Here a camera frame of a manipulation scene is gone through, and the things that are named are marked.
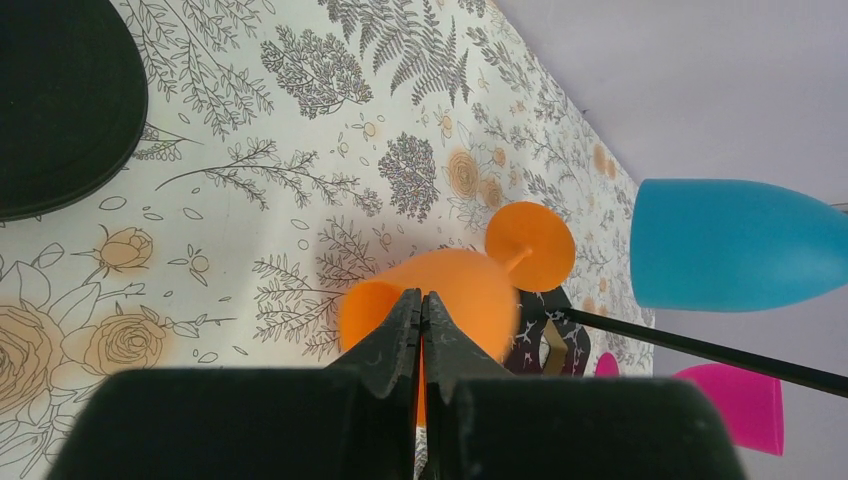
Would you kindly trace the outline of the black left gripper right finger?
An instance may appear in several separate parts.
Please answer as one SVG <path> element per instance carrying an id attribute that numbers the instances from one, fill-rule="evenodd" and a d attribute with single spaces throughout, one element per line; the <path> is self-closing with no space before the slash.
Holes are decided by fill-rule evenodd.
<path id="1" fill-rule="evenodd" d="M 717 410 L 692 384 L 515 376 L 453 322 L 421 317 L 426 479 L 741 479 Z"/>

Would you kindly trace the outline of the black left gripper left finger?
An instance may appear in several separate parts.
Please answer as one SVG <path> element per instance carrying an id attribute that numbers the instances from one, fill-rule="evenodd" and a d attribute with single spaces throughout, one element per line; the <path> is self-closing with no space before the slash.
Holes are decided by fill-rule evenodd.
<path id="1" fill-rule="evenodd" d="M 96 391 L 52 479 L 410 479 L 422 294 L 321 369 L 126 370 Z"/>

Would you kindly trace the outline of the orange plastic wine glass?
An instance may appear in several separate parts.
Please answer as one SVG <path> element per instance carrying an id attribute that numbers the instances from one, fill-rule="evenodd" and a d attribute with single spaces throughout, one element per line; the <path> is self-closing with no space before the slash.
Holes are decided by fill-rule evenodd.
<path id="1" fill-rule="evenodd" d="M 559 287 L 575 260 L 575 241 L 561 217 L 537 203 L 508 204 L 490 220 L 484 252 L 438 249 L 357 282 L 338 311 L 341 347 L 353 348 L 405 290 L 418 288 L 436 292 L 459 329 L 501 362 L 519 326 L 519 293 Z"/>

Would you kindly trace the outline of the blue plastic wine glass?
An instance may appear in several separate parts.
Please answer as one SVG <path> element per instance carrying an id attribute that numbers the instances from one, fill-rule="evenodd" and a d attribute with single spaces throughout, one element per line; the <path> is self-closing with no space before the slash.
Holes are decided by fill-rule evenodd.
<path id="1" fill-rule="evenodd" d="M 847 216 L 803 193 L 731 179 L 646 179 L 630 236 L 645 308 L 753 312 L 847 283 Z"/>

